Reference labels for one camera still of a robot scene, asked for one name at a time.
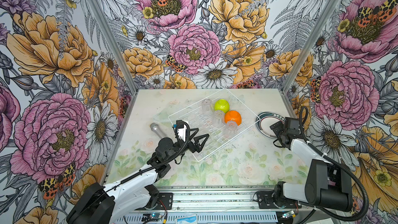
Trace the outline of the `pink wooden plate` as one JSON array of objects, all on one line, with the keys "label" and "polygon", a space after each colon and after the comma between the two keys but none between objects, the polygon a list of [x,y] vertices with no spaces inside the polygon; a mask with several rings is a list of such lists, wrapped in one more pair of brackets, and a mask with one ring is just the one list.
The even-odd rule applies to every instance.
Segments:
[{"label": "pink wooden plate", "polygon": [[266,136],[267,138],[276,138],[276,135],[271,129],[271,126],[280,121],[284,123],[285,117],[277,113],[262,112],[258,114],[258,118],[256,120],[256,128],[262,135]]}]

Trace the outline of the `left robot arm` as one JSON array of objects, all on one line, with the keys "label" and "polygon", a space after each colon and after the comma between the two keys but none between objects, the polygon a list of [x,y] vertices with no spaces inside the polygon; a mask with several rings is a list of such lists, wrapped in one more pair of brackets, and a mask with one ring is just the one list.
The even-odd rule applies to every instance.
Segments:
[{"label": "left robot arm", "polygon": [[156,207],[162,200],[154,185],[186,151],[201,152],[209,134],[199,135],[185,122],[173,127],[176,141],[161,138],[147,164],[120,181],[89,186],[66,218],[68,224],[111,224],[129,212]]}]

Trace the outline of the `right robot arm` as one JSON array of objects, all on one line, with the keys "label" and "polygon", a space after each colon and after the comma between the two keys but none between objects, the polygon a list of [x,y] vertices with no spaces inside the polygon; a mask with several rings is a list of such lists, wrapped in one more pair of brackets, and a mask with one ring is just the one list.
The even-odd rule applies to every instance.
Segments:
[{"label": "right robot arm", "polygon": [[298,119],[286,118],[270,126],[276,141],[309,167],[306,182],[293,184],[280,181],[274,188],[273,202],[278,207],[298,202],[343,212],[352,208],[351,177],[339,166],[328,161],[326,155],[304,139]]}]

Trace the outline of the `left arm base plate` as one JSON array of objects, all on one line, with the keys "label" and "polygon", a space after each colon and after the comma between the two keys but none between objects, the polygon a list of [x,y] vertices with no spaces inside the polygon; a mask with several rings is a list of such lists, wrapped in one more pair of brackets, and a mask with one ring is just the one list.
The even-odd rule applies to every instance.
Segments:
[{"label": "left arm base plate", "polygon": [[160,192],[150,196],[149,202],[145,206],[147,210],[171,210],[173,205],[173,193]]}]

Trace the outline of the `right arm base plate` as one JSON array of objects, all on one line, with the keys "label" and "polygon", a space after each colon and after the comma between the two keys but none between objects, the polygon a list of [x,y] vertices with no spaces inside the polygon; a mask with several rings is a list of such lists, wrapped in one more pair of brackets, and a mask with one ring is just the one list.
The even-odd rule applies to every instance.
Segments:
[{"label": "right arm base plate", "polygon": [[301,209],[298,201],[287,199],[285,197],[274,199],[275,192],[273,190],[257,191],[254,195],[255,202],[258,203],[259,209]]}]

